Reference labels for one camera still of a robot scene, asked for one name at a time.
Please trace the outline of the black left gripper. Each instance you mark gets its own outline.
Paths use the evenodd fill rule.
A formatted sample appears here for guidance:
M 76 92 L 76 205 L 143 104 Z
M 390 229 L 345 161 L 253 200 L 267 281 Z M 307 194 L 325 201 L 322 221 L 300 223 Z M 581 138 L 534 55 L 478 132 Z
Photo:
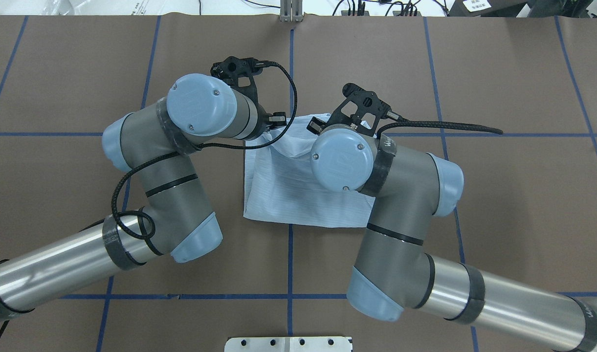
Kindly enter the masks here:
M 256 58 L 237 58 L 229 56 L 222 62 L 214 63 L 210 69 L 213 77 L 218 78 L 233 90 L 242 94 L 254 106 L 254 130 L 275 130 L 287 126 L 287 115 L 283 111 L 267 113 L 259 103 L 258 89 L 254 76 L 261 74 L 267 67 L 277 67 L 285 71 L 277 62 Z

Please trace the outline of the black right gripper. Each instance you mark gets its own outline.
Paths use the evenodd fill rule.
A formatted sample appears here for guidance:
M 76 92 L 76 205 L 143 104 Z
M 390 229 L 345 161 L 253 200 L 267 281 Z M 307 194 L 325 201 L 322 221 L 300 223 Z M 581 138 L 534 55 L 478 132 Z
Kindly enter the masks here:
M 374 136 L 379 120 L 394 120 L 394 112 L 388 103 L 378 98 L 375 92 L 347 83 L 342 88 L 345 100 L 330 114 L 325 122 L 315 116 L 307 124 L 307 130 L 320 135 L 334 125 L 345 125 L 359 134 Z M 374 116 L 374 123 L 368 128 L 362 125 L 366 115 Z

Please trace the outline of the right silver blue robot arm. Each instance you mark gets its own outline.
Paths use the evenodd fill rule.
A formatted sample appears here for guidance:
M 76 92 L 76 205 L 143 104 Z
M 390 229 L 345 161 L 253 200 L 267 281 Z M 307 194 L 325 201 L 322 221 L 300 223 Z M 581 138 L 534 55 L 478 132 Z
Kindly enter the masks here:
M 410 120 L 355 83 L 325 121 L 313 117 L 312 173 L 325 189 L 374 198 L 347 290 L 370 318 L 398 321 L 421 310 L 459 325 L 486 328 L 555 352 L 597 352 L 597 298 L 537 289 L 423 248 L 433 218 L 455 210 L 464 174 L 453 162 L 398 146 L 398 127 L 503 134 L 473 123 Z

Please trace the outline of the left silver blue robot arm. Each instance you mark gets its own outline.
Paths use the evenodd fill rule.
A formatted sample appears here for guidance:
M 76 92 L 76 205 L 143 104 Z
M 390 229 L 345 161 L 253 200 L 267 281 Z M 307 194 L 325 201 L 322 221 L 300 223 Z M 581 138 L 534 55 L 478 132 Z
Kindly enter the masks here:
M 191 154 L 218 147 L 214 139 L 254 140 L 269 130 L 285 134 L 296 113 L 267 113 L 254 76 L 283 65 L 234 56 L 209 74 L 178 78 L 166 96 L 106 127 L 102 149 L 124 172 L 108 216 L 40 249 L 0 261 L 0 323 L 164 254 L 186 263 L 216 249 L 222 233 Z

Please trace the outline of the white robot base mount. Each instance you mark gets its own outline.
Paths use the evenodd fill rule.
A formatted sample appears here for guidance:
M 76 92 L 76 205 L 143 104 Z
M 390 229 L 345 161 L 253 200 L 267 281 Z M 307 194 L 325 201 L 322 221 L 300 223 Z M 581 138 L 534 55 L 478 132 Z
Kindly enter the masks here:
M 345 336 L 242 337 L 227 340 L 225 352 L 352 352 L 353 339 Z

